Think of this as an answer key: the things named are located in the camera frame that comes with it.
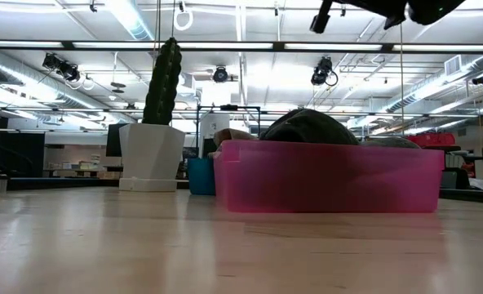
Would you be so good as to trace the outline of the dark grey baseball cap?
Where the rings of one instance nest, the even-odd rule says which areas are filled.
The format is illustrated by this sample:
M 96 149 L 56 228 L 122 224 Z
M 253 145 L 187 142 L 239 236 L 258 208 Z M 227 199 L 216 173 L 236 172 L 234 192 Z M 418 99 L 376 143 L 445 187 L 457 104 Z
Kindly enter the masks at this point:
M 362 146 L 393 147 L 404 149 L 420 149 L 420 146 L 404 137 L 389 136 L 384 138 L 365 140 L 360 143 Z
M 275 121 L 259 138 L 312 144 L 359 144 L 343 124 L 314 109 L 291 110 Z

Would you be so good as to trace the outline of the red plastic bin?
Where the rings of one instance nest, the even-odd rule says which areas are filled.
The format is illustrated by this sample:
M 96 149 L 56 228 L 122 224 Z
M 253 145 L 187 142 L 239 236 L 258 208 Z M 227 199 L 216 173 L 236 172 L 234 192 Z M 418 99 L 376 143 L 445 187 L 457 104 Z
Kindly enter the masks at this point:
M 444 154 L 431 149 L 226 140 L 215 192 L 231 212 L 434 212 Z

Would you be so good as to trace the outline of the beige baseball cap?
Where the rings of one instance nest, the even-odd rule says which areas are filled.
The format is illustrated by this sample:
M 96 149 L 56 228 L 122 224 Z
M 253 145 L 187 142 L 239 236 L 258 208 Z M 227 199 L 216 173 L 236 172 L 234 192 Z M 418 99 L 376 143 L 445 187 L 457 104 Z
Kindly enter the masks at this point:
M 214 134 L 213 141 L 217 147 L 220 147 L 221 143 L 225 140 L 258 140 L 258 137 L 246 131 L 232 128 L 225 128 Z

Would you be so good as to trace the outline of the blue plastic bin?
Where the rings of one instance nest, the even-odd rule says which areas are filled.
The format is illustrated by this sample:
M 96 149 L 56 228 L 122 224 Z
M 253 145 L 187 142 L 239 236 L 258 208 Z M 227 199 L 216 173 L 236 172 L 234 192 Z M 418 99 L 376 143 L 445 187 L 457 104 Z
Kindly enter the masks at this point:
M 188 161 L 189 190 L 194 195 L 215 195 L 214 162 L 210 158 Z

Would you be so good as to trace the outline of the red storage box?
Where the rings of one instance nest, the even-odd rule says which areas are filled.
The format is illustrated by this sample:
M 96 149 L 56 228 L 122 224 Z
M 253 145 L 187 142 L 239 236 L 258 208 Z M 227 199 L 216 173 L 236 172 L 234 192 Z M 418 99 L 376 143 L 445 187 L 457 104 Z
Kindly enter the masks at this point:
M 455 145 L 454 135 L 448 132 L 428 132 L 419 135 L 410 135 L 406 139 L 417 144 L 419 147 Z

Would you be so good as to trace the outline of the black office chair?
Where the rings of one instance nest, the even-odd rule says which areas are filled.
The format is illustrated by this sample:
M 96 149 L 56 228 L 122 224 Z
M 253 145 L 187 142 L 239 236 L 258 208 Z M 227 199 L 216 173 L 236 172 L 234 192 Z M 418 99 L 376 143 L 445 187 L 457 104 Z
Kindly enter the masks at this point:
M 463 150 L 457 145 L 447 146 L 441 188 L 473 189 L 471 179 L 476 178 L 476 163 L 482 160 L 472 150 Z

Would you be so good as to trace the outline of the white cabinet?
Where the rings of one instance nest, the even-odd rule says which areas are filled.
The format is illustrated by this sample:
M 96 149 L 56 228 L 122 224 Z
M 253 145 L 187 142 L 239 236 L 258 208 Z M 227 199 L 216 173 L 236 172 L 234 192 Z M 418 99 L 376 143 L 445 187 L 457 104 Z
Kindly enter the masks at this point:
M 220 113 L 203 114 L 200 117 L 199 149 L 202 158 L 215 152 L 218 145 L 215 143 L 215 133 L 229 128 L 229 115 Z

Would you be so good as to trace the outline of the green cactus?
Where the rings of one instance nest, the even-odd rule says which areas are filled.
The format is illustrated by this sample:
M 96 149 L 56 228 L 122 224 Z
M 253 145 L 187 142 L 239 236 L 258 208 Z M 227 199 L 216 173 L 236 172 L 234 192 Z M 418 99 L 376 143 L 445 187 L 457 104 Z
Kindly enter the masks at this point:
M 181 62 L 180 46 L 175 38 L 169 38 L 162 45 L 152 71 L 142 123 L 170 124 L 175 108 Z

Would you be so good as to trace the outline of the white hexagonal plant pot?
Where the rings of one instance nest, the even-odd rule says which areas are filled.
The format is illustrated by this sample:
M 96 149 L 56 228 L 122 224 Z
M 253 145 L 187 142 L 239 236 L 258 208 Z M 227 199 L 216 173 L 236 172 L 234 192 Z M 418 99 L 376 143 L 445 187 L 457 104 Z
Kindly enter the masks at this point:
M 185 133 L 167 125 L 136 123 L 119 129 L 121 191 L 174 192 Z

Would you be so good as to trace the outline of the black background monitor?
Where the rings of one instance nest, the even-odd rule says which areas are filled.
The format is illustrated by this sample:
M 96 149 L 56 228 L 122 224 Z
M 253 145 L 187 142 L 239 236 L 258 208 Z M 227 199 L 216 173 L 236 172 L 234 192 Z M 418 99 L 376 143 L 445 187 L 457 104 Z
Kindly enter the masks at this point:
M 120 129 L 127 126 L 127 123 L 110 124 L 108 126 L 108 135 L 106 143 L 107 157 L 121 157 L 122 149 L 120 142 Z

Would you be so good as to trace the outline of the background workbench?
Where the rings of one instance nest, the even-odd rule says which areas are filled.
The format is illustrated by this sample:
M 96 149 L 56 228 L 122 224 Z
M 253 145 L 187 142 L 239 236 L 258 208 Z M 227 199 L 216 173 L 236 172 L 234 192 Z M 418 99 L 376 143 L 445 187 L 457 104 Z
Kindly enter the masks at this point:
M 102 165 L 100 156 L 92 154 L 89 160 L 47 162 L 42 176 L 47 178 L 96 178 L 116 180 L 122 176 L 122 166 Z

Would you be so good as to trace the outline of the silver ventilation duct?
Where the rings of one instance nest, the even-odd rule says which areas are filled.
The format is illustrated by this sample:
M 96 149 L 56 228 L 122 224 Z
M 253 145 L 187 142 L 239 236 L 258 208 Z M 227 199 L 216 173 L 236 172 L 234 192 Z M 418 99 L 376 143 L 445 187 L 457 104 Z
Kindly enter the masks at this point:
M 134 40 L 154 40 L 153 34 L 144 22 L 135 0 L 105 0 L 105 7 Z
M 55 94 L 65 94 L 68 99 L 91 111 L 109 108 L 104 103 L 72 89 L 65 82 L 47 76 L 45 73 L 41 73 L 2 53 L 0 53 L 0 72 L 9 78 L 15 78 L 25 86 L 38 86 L 40 89 L 48 88 Z
M 415 102 L 435 95 L 462 82 L 483 74 L 483 55 L 456 55 L 444 62 L 444 68 L 415 83 L 408 89 L 402 90 L 391 98 L 379 112 L 393 113 Z

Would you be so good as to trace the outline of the black overhead frame beam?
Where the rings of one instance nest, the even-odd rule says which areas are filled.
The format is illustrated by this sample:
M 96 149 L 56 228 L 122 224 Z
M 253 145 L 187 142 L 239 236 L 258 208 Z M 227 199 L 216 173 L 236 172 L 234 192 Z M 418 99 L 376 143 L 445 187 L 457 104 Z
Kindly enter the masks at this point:
M 184 51 L 483 54 L 483 44 L 372 42 L 180 42 Z M 0 40 L 0 50 L 153 51 L 155 42 Z

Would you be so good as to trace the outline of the black background stand frame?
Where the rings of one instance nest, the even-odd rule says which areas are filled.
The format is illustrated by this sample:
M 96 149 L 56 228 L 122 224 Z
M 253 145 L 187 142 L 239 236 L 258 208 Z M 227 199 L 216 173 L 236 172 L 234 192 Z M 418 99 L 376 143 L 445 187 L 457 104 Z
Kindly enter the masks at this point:
M 196 148 L 198 149 L 198 157 L 202 158 L 204 155 L 207 155 L 206 151 L 203 149 L 203 141 L 205 140 L 205 137 L 202 136 L 201 129 L 200 129 L 200 124 L 201 124 L 201 119 L 205 117 L 209 113 L 213 113 L 214 110 L 217 109 L 220 112 L 226 112 L 227 114 L 237 114 L 237 113 L 242 113 L 242 114 L 247 114 L 249 116 L 252 116 L 253 112 L 257 113 L 257 117 L 254 117 L 254 120 L 258 123 L 258 133 L 257 135 L 260 136 L 261 134 L 261 114 L 262 110 L 260 106 L 240 106 L 240 105 L 220 105 L 220 106 L 214 106 L 214 105 L 197 105 L 196 108 L 196 131 L 195 131 L 195 137 L 196 137 Z

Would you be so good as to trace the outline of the black metal table frame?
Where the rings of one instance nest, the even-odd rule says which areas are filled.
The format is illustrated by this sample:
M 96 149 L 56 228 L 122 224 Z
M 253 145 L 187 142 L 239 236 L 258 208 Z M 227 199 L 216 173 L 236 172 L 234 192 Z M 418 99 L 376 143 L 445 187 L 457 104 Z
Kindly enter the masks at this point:
M 98 178 L 10 178 L 7 190 L 24 189 L 67 189 L 81 187 L 118 187 L 118 180 Z M 440 198 L 483 203 L 483 190 L 478 189 L 441 189 Z

